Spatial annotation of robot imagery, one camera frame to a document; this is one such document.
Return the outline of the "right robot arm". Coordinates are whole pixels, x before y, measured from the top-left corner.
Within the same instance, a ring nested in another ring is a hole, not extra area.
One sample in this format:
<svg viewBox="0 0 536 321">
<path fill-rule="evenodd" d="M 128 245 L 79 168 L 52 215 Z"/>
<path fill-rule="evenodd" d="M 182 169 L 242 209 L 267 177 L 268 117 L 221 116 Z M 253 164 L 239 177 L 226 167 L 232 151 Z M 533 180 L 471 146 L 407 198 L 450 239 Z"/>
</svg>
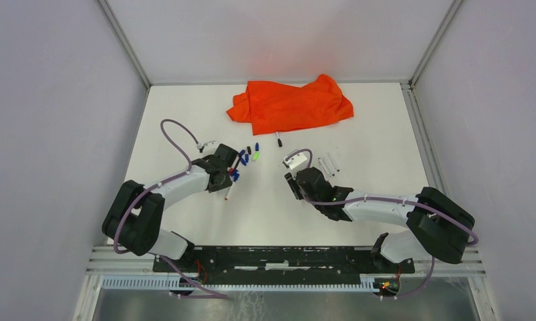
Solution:
<svg viewBox="0 0 536 321">
<path fill-rule="evenodd" d="M 432 256 L 459 264 L 465 249 L 478 242 L 474 217 L 434 187 L 400 196 L 370 195 L 351 187 L 333 186 L 323 173 L 309 167 L 285 174 L 295 198 L 314 206 L 332 221 L 373 221 L 403 227 L 379 237 L 371 265 L 387 273 L 405 259 Z"/>
</svg>

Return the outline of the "black pen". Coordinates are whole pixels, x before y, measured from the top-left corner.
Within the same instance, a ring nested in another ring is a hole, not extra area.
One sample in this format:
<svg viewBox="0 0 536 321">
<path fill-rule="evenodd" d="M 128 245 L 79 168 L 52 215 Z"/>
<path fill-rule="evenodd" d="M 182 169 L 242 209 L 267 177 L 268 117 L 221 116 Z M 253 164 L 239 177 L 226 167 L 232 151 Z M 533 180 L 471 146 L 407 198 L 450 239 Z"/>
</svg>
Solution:
<svg viewBox="0 0 536 321">
<path fill-rule="evenodd" d="M 283 143 L 281 141 L 281 137 L 280 137 L 280 133 L 279 132 L 276 132 L 276 137 L 277 137 L 277 144 L 278 144 L 278 147 L 282 147 L 283 146 Z"/>
</svg>

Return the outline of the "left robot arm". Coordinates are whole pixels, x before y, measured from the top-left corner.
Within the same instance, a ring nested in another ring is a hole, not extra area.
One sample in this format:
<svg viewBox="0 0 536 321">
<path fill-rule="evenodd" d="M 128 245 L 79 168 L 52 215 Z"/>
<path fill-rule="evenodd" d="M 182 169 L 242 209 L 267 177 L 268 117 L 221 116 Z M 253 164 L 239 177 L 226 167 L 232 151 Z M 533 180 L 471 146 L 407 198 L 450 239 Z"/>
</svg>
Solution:
<svg viewBox="0 0 536 321">
<path fill-rule="evenodd" d="M 165 256 L 176 271 L 189 271 L 194 265 L 190 251 L 194 244 L 161 228 L 164 212 L 191 195 L 230 188 L 234 164 L 241 158 L 235 149 L 219 144 L 214 153 L 193 160 L 188 170 L 171 177 L 149 185 L 124 182 L 102 223 L 102 233 L 137 256 Z"/>
</svg>

